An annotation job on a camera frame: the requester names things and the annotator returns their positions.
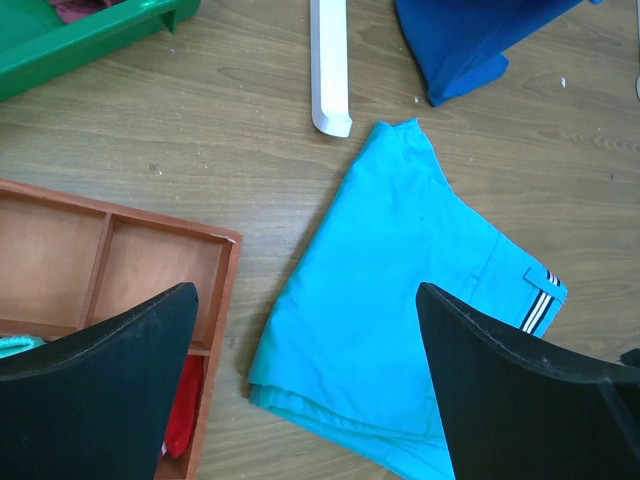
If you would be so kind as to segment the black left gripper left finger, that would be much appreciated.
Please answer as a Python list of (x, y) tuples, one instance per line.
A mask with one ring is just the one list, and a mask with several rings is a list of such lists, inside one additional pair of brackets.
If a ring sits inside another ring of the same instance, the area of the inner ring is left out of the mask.
[(153, 478), (198, 306), (179, 283), (2, 359), (2, 478)]

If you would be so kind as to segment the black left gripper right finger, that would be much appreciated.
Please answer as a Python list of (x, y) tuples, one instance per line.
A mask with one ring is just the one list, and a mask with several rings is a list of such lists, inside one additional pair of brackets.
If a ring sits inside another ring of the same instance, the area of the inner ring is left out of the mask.
[(638, 478), (638, 350), (578, 354), (429, 283), (416, 306), (456, 478)]

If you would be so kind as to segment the maroon tank top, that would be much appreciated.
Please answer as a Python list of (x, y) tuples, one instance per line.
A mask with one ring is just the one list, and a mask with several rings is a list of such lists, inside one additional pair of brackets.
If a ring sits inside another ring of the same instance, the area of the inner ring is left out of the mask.
[(123, 0), (49, 0), (56, 14), (65, 24), (77, 22), (95, 13), (101, 12)]

